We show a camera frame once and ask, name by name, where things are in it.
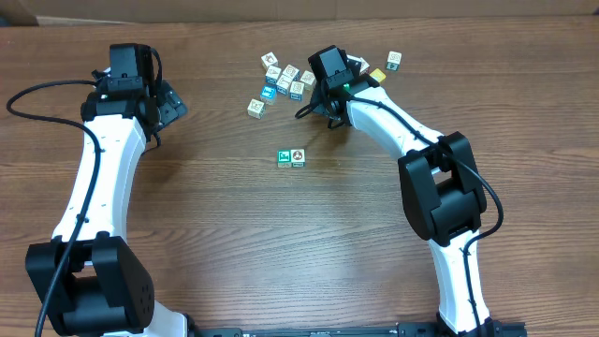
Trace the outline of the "wooden block soccer ball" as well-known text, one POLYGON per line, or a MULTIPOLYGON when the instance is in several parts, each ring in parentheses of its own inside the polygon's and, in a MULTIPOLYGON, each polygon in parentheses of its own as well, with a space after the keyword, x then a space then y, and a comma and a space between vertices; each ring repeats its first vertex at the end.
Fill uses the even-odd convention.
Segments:
POLYGON ((301 168, 306 165, 304 149, 294 149, 291 151, 291 164, 293 168, 301 168))

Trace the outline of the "wooden block green letter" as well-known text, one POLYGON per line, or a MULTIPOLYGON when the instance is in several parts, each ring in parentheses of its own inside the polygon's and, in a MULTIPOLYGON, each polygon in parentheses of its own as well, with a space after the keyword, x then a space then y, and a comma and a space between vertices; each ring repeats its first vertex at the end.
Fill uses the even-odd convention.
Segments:
POLYGON ((289 150, 279 150, 277 152, 277 167, 282 168, 291 168, 291 153, 289 150))

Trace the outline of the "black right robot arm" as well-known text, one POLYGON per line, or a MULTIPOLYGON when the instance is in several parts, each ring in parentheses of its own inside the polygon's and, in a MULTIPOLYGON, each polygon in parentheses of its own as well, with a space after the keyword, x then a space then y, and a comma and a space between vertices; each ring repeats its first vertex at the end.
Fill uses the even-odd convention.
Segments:
POLYGON ((494 326, 478 271, 481 215, 500 200, 479 174, 469 140, 430 129, 395 104, 361 63, 329 46, 309 57, 316 85, 308 106, 329 129, 349 125, 369 135, 398 163, 403 212, 431 249, 440 292, 437 329, 446 336, 491 336, 494 326))

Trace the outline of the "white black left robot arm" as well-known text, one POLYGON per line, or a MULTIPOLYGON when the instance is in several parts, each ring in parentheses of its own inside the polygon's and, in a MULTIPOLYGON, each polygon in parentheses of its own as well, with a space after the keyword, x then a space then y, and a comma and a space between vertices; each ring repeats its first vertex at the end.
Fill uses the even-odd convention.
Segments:
POLYGON ((111 46, 110 68, 93 76, 76 124, 84 141, 70 200, 51 240, 30 245, 25 258, 42 302, 36 330, 49 321, 61 336, 195 336, 188 315, 158 302, 126 240, 139 160, 187 108, 147 45, 111 46))

